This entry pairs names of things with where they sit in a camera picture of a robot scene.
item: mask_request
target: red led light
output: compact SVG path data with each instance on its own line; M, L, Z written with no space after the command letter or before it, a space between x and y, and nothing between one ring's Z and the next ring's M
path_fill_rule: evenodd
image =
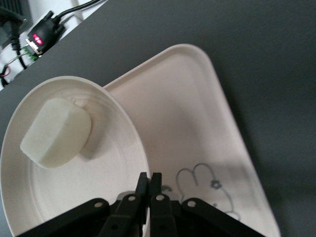
M43 41L37 36L37 34L33 34L33 38L35 39L36 43L43 44Z

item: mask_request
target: gray table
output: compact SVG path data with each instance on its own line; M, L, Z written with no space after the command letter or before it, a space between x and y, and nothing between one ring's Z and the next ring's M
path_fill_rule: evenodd
M178 43L211 58L283 236L315 236L316 2L110 0L0 92L74 75L105 85ZM0 210L0 236L9 236Z

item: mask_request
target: white block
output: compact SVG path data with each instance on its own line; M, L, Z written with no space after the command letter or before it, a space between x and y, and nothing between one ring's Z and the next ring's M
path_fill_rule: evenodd
M20 148L43 168L61 166L76 156L91 130L89 114L69 100L48 100L25 134Z

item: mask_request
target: white floor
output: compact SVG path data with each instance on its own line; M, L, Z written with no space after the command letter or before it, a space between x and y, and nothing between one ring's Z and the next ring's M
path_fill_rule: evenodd
M74 6L78 6L88 2L88 0L55 0L55 1L47 1L47 0L29 0L29 5L31 9L31 15L33 19L33 23L36 24L43 16L45 16L50 10L52 10L56 15L60 12L72 8ZM96 9L98 9L102 4L106 3L107 0L102 0L100 3L96 4L93 7L90 7L86 10L77 11L66 15L62 20L67 19L65 23L66 32L63 34L63 37L67 35L71 30L73 30L78 24L80 24L83 20L85 20L89 15L91 15ZM20 36L21 45L24 46L25 39L27 38L27 33L24 32ZM12 58L16 56L15 52L12 50L11 45L8 45L6 48L3 48L0 51L0 70L2 71L3 65L9 62ZM32 63L27 56L23 56L23 59L26 64ZM22 66L19 64L18 60L10 64L11 72L9 75L5 77L7 81L14 80L15 76L23 70Z

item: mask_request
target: round plate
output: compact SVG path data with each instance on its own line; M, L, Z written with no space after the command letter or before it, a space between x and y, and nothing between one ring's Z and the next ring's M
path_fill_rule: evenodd
M43 169L20 150L39 109L51 98L75 99L91 117L82 151L61 167ZM29 92L15 110L1 152L1 198L12 234L23 233L93 198L110 204L135 190L140 172L149 174L140 137L121 105L99 85L57 77Z

